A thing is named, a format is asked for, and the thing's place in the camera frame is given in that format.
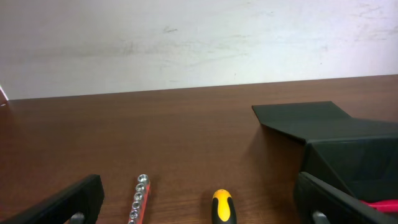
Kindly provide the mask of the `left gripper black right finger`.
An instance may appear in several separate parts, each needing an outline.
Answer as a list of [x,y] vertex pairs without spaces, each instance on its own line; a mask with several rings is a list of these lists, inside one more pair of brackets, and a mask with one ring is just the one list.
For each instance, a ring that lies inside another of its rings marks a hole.
[[300,222],[397,224],[397,218],[377,211],[309,173],[298,174],[294,202]]

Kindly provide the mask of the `small orange-handled cutting pliers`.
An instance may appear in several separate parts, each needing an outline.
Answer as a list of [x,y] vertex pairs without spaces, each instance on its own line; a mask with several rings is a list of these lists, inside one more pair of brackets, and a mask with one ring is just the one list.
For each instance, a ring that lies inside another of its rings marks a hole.
[[398,212],[398,200],[383,200],[378,202],[365,202],[367,206],[378,210],[382,213],[397,213]]

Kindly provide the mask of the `orange socket bit rail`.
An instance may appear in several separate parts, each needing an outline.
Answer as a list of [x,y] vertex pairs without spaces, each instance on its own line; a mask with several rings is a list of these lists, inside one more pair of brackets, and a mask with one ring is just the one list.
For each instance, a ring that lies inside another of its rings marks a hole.
[[128,224],[143,224],[146,205],[150,193],[150,179],[147,174],[141,174],[137,178],[137,185],[133,195],[133,203],[129,213]]

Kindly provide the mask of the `dark green open box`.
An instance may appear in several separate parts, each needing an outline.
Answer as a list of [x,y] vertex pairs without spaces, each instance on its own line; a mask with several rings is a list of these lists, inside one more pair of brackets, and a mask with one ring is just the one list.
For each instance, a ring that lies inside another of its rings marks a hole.
[[331,101],[255,105],[259,122],[304,143],[300,170],[365,202],[397,200],[397,123],[350,116]]

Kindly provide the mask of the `yellow black screwdriver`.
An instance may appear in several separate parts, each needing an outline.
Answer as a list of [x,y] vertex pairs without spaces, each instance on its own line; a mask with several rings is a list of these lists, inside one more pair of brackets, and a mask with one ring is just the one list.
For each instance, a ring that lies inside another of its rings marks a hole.
[[225,189],[219,189],[213,194],[211,221],[212,224],[237,224],[233,198]]

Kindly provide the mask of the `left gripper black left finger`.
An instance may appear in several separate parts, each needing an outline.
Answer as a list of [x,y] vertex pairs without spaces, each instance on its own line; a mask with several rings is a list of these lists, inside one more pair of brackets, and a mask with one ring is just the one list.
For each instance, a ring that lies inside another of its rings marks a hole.
[[14,215],[5,224],[65,223],[79,215],[76,222],[95,224],[104,200],[101,177],[91,174],[33,207]]

